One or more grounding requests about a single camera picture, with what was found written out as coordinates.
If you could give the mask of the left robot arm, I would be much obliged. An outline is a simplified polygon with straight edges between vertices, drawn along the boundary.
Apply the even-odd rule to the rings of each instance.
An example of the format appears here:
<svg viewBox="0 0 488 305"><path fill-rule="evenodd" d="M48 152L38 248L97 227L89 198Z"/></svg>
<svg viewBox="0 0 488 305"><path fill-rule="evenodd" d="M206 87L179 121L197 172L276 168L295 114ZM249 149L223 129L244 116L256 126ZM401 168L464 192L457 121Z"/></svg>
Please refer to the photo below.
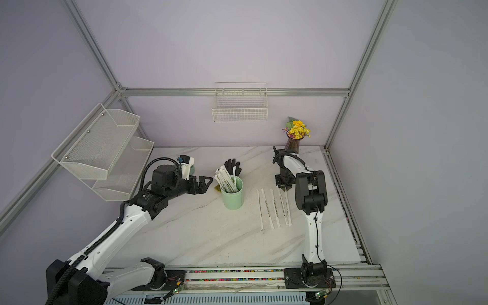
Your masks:
<svg viewBox="0 0 488 305"><path fill-rule="evenodd" d="M115 255L142 228L155 220L169 201L184 194L205 194L211 177L191 175L192 157L156 158L149 165L152 179L145 181L149 167L142 172L137 194L119 207L119 216L93 242L66 261L55 260L47 268L47 304L104 304L108 299L137 287L160 291L169 285L165 265L146 257L132 267L115 273L104 270Z"/></svg>

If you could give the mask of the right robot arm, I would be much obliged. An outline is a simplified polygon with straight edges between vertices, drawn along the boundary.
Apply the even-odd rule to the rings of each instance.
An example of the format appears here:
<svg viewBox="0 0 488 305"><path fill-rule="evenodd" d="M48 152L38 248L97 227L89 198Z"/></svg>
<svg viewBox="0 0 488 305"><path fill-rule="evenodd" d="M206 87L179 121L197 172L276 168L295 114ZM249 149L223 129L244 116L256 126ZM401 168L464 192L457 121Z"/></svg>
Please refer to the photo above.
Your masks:
<svg viewBox="0 0 488 305"><path fill-rule="evenodd" d="M280 169L275 175L277 188L282 191L285 202L288 201L288 191L294 189L296 207L307 222L298 279L289 276L286 284L315 287L328 279L329 272L322 245L322 219L328 204L325 173L308 167L296 152L273 147L273 153L272 163Z"/></svg>

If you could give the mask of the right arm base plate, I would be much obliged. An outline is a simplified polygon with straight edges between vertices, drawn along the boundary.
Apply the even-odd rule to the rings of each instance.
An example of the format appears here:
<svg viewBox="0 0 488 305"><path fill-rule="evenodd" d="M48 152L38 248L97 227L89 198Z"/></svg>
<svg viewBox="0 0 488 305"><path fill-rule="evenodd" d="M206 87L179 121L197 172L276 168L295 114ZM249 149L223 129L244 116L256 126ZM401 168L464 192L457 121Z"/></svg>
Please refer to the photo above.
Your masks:
<svg viewBox="0 0 488 305"><path fill-rule="evenodd" d="M301 268L285 268L285 287L291 288L336 288L336 278L332 269L319 271L317 274L305 275Z"/></svg>

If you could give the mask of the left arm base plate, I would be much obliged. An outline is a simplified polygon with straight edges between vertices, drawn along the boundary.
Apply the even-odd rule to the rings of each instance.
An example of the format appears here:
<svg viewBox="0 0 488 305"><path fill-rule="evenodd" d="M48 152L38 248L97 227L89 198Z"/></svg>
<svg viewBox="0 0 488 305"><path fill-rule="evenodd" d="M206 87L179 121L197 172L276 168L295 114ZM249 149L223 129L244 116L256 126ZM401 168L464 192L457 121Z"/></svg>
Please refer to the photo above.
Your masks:
<svg viewBox="0 0 488 305"><path fill-rule="evenodd" d="M182 286L186 271L183 269L170 269L156 273L155 277L146 285L140 285L132 291L172 291Z"/></svg>

